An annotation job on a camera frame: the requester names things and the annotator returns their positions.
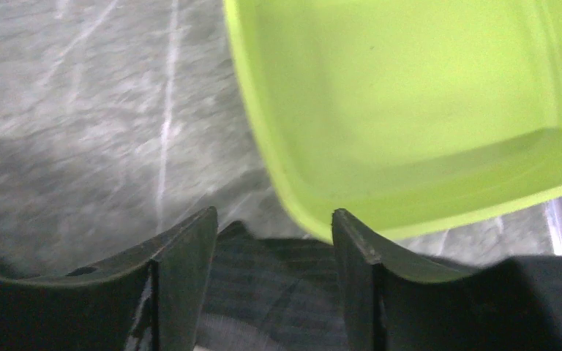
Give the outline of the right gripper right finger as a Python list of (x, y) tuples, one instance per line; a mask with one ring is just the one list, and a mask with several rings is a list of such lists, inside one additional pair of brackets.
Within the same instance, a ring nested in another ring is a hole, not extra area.
[(562, 256), (472, 267), (412, 252), (332, 215), (352, 350), (562, 350)]

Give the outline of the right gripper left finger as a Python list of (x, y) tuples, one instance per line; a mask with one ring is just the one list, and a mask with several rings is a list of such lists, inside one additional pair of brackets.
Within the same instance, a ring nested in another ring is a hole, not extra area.
[(68, 274), (0, 277), (0, 350), (192, 350), (216, 238), (208, 207)]

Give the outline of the black pinstriped shirt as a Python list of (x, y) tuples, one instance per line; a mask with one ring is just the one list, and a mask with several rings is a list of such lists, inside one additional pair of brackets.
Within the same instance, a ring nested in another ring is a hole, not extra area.
[(212, 350), (352, 350), (332, 245), (217, 231), (195, 345)]

